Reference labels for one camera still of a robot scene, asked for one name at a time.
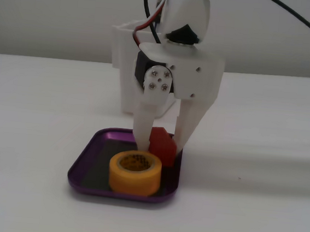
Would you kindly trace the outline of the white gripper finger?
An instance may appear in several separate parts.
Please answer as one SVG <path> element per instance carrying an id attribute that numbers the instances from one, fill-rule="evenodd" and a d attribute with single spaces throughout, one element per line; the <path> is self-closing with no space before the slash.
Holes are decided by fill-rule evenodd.
<path id="1" fill-rule="evenodd" d="M 177 117 L 175 134 L 173 137 L 176 143 L 177 153 L 184 148 L 197 125 L 211 106 L 212 103 L 190 99 L 183 99 L 180 101 L 180 112 Z"/>
<path id="2" fill-rule="evenodd" d="M 145 72 L 143 84 L 137 85 L 133 135 L 139 150 L 149 149 L 154 119 L 159 108 L 166 104 L 172 83 L 171 71 L 165 66 L 155 65 Z"/>

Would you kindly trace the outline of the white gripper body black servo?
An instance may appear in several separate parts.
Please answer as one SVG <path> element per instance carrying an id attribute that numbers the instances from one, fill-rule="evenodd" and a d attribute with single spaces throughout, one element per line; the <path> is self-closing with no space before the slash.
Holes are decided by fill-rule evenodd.
<path id="1" fill-rule="evenodd" d="M 154 71 L 153 67 L 158 65 L 171 72 L 170 92 L 175 98 L 207 103 L 216 100 L 225 68 L 222 57 L 170 41 L 144 42 L 139 49 L 134 74 L 141 88 L 145 86 L 145 73 Z"/>

